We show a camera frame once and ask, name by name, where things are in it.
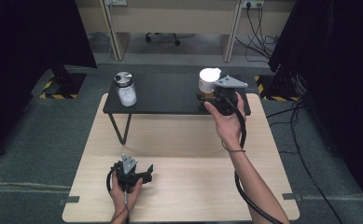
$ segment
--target finger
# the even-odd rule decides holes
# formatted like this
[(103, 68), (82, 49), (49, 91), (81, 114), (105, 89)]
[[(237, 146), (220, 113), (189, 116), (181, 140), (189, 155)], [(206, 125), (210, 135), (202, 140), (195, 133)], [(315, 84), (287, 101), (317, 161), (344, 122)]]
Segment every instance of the finger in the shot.
[(213, 115), (214, 119), (218, 118), (220, 116), (218, 110), (216, 110), (216, 107), (213, 106), (210, 102), (204, 102), (204, 106), (206, 107), (207, 111)]
[(143, 178), (140, 178), (137, 180), (137, 183), (135, 184), (132, 195), (137, 196), (142, 187), (143, 187)]
[(119, 183), (118, 183), (117, 174), (112, 173), (111, 176), (112, 176), (112, 189), (119, 190), (120, 186), (119, 186)]
[(239, 109), (240, 113), (242, 113), (244, 115), (245, 114), (244, 100), (243, 100), (242, 96), (239, 94), (239, 92), (236, 92), (236, 95), (237, 95), (237, 108)]

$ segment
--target black curtain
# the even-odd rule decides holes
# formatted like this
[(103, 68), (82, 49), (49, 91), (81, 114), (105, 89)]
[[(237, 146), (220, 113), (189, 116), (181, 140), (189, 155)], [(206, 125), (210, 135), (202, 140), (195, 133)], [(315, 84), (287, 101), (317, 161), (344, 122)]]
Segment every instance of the black curtain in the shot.
[(363, 190), (361, 3), (297, 1), (269, 65), (277, 71), (274, 81), (288, 80), (292, 74), (307, 81), (306, 103), (328, 145), (343, 157)]
[(0, 0), (0, 145), (53, 66), (96, 67), (74, 0)]

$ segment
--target glass jar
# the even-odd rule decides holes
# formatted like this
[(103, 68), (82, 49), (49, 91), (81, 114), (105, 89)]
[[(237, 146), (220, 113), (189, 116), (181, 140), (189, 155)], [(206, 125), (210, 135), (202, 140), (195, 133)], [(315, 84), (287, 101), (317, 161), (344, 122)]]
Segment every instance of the glass jar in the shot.
[(114, 76), (115, 86), (120, 102), (124, 106), (131, 106), (137, 102), (132, 74), (120, 72)]

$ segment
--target silver lid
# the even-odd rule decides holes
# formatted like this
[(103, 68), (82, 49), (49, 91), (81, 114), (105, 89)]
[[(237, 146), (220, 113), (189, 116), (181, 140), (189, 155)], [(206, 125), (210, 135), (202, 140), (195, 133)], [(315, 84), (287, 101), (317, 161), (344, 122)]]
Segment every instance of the silver lid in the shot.
[(118, 87), (128, 87), (132, 85), (132, 74), (128, 72), (119, 72), (114, 76), (115, 84)]

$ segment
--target black table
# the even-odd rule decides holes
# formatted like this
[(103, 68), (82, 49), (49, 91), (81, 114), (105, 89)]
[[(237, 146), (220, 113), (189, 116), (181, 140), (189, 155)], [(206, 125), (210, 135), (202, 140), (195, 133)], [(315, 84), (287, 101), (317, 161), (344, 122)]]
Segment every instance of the black table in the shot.
[[(117, 136), (122, 145), (126, 144), (127, 134), (132, 114), (179, 114), (179, 115), (208, 115), (205, 108), (199, 106), (198, 74), (132, 74), (137, 95), (137, 102), (132, 106), (121, 104), (117, 94), (115, 81), (112, 81), (105, 107), (105, 114), (111, 119)], [(241, 80), (239, 75), (230, 75)], [(244, 100), (244, 112), (251, 114), (245, 97), (245, 89), (236, 89)], [(121, 136), (113, 114), (129, 114), (126, 129)]]

